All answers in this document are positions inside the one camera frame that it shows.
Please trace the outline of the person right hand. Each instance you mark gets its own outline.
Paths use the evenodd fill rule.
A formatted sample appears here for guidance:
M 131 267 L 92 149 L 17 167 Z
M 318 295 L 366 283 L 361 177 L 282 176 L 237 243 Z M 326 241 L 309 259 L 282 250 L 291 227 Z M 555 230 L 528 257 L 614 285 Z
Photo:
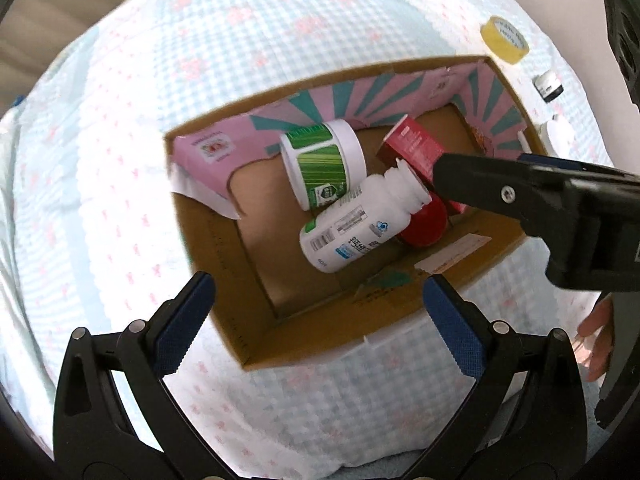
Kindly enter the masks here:
M 608 371 L 614 344 L 613 311 L 613 297 L 608 294 L 597 302 L 578 325 L 579 337 L 594 336 L 588 360 L 587 382 L 595 382 Z

